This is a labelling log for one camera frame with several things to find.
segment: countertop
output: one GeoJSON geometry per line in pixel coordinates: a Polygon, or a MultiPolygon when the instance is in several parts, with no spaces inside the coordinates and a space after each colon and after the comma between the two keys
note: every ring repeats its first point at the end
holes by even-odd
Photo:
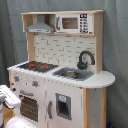
{"type": "Polygon", "coordinates": [[[42,76],[45,79],[65,82],[67,84],[77,86],[77,87],[82,87],[82,88],[103,88],[103,87],[110,86],[115,82],[115,76],[108,71],[101,71],[99,74],[94,74],[84,81],[76,81],[76,80],[62,78],[62,77],[52,75],[52,73],[54,73],[55,71],[57,71],[61,68],[64,68],[64,67],[59,66],[47,73],[38,73],[38,72],[34,72],[34,71],[17,68],[17,66],[20,66],[24,63],[9,67],[8,70],[15,70],[15,71],[25,72],[25,73],[29,73],[29,74],[33,74],[33,75],[37,75],[37,76],[42,76]]]}

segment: oven door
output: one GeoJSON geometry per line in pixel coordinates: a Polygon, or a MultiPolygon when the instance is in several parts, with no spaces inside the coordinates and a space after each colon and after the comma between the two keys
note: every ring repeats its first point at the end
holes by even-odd
{"type": "Polygon", "coordinates": [[[80,14],[57,14],[56,31],[80,33],[80,14]]]}
{"type": "Polygon", "coordinates": [[[44,93],[33,91],[28,88],[18,88],[15,93],[22,100],[21,107],[15,108],[15,116],[20,116],[38,128],[45,127],[46,107],[44,93]]]}
{"type": "Polygon", "coordinates": [[[47,128],[84,128],[83,90],[65,83],[47,84],[47,128]]]}

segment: range hood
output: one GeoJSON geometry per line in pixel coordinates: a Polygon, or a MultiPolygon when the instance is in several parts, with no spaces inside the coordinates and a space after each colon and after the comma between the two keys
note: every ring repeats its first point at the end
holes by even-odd
{"type": "Polygon", "coordinates": [[[54,28],[45,23],[45,15],[37,15],[37,22],[26,28],[26,32],[53,33],[54,28]]]}

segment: microwave control panel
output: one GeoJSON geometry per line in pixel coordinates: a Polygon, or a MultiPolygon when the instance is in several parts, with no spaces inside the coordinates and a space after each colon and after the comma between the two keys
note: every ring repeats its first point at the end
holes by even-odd
{"type": "Polygon", "coordinates": [[[92,15],[80,14],[80,32],[92,34],[92,15]]]}

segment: faucet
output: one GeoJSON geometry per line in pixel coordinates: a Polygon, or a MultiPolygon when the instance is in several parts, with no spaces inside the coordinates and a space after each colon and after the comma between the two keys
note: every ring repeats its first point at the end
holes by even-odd
{"type": "Polygon", "coordinates": [[[87,68],[87,62],[86,62],[85,64],[82,62],[82,56],[83,56],[84,54],[88,54],[88,55],[91,57],[91,60],[92,60],[91,64],[92,64],[92,65],[95,65],[95,59],[94,59],[94,56],[92,55],[92,53],[89,52],[89,51],[82,51],[82,52],[80,53],[79,62],[78,62],[78,64],[77,64],[78,69],[81,69],[81,70],[87,68]]]}

